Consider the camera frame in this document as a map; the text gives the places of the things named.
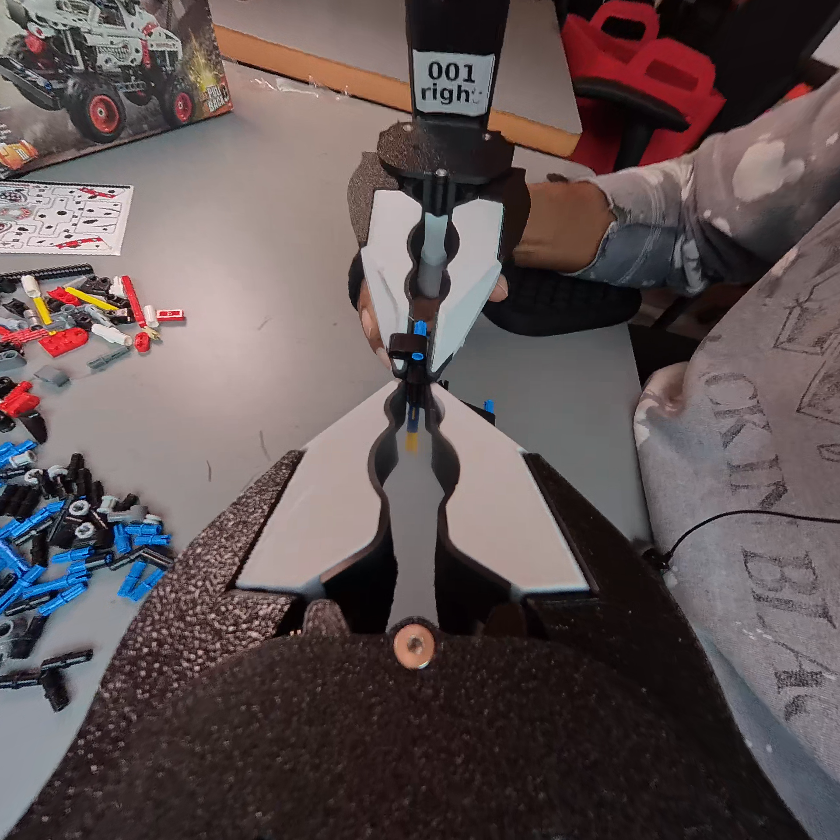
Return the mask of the toy truck set box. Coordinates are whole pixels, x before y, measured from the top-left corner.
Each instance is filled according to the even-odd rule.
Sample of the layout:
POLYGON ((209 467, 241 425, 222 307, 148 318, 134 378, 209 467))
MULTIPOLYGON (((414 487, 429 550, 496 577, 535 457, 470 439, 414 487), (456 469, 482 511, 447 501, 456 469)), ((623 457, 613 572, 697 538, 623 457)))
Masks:
POLYGON ((206 1, 2 1, 1 177, 232 111, 206 1))

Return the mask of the grey desk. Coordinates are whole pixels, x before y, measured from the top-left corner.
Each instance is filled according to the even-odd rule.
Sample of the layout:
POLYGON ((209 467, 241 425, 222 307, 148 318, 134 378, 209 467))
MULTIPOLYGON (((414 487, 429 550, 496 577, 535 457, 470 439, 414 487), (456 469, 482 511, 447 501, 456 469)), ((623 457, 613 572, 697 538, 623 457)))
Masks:
MULTIPOLYGON (((348 181, 400 115, 225 62, 231 113, 58 164, 30 180, 133 185, 120 257, 140 299, 183 308, 147 354, 102 372, 92 337, 52 362, 27 350, 49 432, 47 466, 84 454, 106 490, 136 493, 164 518, 175 551, 287 451, 306 444, 388 380, 348 300, 357 250, 348 181)), ((524 339, 485 318, 450 367, 450 390, 495 401, 500 429, 545 457, 630 540, 648 538, 632 414, 640 391, 627 327, 524 339)), ((56 768, 140 604, 124 572, 96 574, 52 616, 35 663, 92 648, 54 713, 36 689, 2 691, 2 837, 56 768)))

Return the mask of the person's right forearm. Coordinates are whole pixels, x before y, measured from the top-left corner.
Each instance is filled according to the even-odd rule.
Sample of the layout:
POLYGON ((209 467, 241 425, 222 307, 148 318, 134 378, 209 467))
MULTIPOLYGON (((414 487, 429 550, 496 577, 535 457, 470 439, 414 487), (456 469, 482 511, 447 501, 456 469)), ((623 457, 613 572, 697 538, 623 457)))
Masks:
POLYGON ((839 78, 678 158, 589 180, 615 216, 573 273, 693 297, 766 274, 838 289, 839 78))

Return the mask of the pile of blue black pins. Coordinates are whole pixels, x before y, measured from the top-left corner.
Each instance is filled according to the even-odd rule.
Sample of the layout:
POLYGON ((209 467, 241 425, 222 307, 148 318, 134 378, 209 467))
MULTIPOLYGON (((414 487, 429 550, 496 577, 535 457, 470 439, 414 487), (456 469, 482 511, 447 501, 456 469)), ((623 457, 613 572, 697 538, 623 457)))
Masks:
POLYGON ((106 493, 82 454, 43 467, 36 446, 1 447, 1 688, 37 687, 58 712, 70 702, 67 670, 93 652, 35 660, 50 619, 87 594, 101 571, 125 571, 117 597, 141 602, 175 558, 163 520, 137 496, 106 493))

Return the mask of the person's right hand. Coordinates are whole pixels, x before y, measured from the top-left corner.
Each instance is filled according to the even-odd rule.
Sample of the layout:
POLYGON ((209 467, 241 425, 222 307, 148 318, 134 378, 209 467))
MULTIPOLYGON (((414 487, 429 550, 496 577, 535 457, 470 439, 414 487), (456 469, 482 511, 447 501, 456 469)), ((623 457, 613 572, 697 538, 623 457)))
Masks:
MULTIPOLYGON (((593 182, 542 182, 528 187, 531 207, 524 233, 514 249, 514 264, 524 269, 553 270, 583 278, 592 267, 608 229, 616 221, 610 203, 593 182)), ((500 275, 488 302, 506 300, 509 284, 500 275)), ((349 270, 349 294, 371 351, 387 368, 375 311, 356 255, 349 270)))

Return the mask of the black office chair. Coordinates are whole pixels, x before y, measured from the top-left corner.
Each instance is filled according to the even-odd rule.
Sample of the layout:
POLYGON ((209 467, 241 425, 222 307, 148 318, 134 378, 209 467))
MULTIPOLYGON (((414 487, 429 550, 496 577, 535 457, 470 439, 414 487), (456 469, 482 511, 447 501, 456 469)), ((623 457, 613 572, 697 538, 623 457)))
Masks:
POLYGON ((578 98, 605 102, 623 114, 623 130, 612 172, 638 166, 657 130, 683 133, 686 117, 667 103, 622 82, 599 77, 577 77, 572 82, 578 98))

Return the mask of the printed sticker sheet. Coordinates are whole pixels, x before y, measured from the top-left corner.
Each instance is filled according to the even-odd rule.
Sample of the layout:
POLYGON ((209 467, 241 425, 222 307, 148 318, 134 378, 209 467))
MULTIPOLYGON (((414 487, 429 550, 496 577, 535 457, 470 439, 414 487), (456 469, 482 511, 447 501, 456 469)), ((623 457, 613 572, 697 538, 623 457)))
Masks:
POLYGON ((120 256, 132 185, 3 182, 1 251, 120 256))

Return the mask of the person's grey printed sweatshirt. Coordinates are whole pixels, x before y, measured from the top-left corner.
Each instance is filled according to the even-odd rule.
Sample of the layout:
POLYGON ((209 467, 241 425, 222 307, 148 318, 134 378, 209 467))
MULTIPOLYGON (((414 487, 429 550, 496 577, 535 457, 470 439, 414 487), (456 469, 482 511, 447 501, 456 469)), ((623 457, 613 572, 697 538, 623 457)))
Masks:
POLYGON ((666 580, 741 734, 812 838, 838 838, 838 206, 654 374, 634 418, 666 580), (832 519, 824 523, 791 514, 832 519))

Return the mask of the grey table with wooden edge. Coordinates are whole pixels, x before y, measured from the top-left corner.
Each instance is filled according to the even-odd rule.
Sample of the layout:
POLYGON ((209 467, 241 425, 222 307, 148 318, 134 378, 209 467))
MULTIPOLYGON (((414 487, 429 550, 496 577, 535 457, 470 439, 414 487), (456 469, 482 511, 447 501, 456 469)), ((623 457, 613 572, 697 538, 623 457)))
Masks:
MULTIPOLYGON (((240 64, 409 112, 404 2, 211 1, 222 53, 240 64)), ((511 2, 489 126, 570 158, 581 135, 553 2, 511 2)))

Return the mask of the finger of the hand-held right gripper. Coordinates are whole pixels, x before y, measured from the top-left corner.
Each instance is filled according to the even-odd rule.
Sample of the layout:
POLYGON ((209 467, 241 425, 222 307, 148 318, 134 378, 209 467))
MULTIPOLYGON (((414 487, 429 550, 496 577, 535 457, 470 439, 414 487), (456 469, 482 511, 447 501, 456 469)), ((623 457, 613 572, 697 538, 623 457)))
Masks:
POLYGON ((415 267, 410 239, 422 216, 421 204, 404 192, 374 192, 368 238, 360 251, 366 283, 360 320, 373 349, 385 347, 392 334, 407 329, 406 283, 415 267))
POLYGON ((503 215, 503 205, 486 198, 460 204, 451 213, 458 247, 444 269, 438 295, 427 361, 433 381, 464 345, 497 285, 503 215))

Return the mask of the pile of mixed coloured bricks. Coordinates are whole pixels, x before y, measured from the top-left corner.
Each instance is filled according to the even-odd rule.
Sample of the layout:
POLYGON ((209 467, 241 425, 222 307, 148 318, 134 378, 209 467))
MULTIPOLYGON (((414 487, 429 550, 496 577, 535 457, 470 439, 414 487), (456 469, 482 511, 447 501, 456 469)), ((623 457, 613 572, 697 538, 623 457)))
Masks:
POLYGON ((165 325, 186 321, 182 308, 142 302, 129 276, 100 276, 89 264, 2 272, 1 292, 1 432, 27 437, 21 445, 2 442, 4 453, 48 440, 36 385, 58 391, 70 384, 58 360, 99 340, 108 348, 87 368, 103 371, 131 353, 148 353, 165 325))

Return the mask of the black beam with yellow axle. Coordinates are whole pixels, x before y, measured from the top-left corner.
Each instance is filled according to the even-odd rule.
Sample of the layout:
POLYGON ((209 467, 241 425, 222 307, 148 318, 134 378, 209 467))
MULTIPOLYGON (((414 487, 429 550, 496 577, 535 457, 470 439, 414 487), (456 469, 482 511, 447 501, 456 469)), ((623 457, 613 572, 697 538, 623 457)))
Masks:
MULTIPOLYGON (((402 393, 405 400, 405 428, 406 428, 406 396, 405 379, 410 377, 425 384, 425 406, 421 412, 420 422, 425 412, 429 376, 427 370, 429 336, 428 327, 425 321, 414 321, 413 326, 407 332, 396 332, 389 339, 388 357, 392 362, 396 377, 402 382, 402 393)), ((406 431, 405 447, 406 452, 417 455, 419 450, 418 431, 416 434, 409 434, 406 431)))

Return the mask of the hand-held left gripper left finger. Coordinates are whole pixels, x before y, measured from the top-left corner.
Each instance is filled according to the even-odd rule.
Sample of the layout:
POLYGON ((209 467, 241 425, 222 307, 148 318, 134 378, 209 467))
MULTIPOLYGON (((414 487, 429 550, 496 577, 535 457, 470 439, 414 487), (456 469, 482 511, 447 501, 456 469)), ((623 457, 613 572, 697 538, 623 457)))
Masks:
POLYGON ((343 574, 394 561, 385 483, 404 421, 403 388, 393 381, 308 442, 235 586, 320 597, 343 574))

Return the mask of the red felt bag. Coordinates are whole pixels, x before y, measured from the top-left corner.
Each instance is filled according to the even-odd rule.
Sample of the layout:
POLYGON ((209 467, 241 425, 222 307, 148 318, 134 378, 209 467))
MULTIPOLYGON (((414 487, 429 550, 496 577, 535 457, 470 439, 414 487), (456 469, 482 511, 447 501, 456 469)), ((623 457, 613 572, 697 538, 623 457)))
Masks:
MULTIPOLYGON (((672 39, 658 38, 643 47, 623 70, 599 77, 665 100, 689 122, 688 130, 683 133, 657 130, 639 165, 678 158, 697 145, 726 101, 716 88, 716 75, 716 68, 707 56, 672 39)), ((575 100, 582 131, 572 160, 599 175, 613 172, 623 114, 605 102, 576 96, 575 100)))
POLYGON ((567 13, 560 38, 570 75, 607 77, 620 70, 659 36, 655 8, 639 2, 611 1, 590 19, 567 13))

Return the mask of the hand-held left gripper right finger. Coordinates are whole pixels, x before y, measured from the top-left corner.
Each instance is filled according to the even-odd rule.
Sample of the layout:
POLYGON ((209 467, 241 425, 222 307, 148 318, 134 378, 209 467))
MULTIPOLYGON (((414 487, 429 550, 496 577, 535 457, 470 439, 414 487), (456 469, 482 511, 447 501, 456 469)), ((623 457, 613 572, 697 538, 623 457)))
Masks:
POLYGON ((431 386, 429 401, 444 545, 515 596, 589 594, 527 451, 441 385, 431 386))

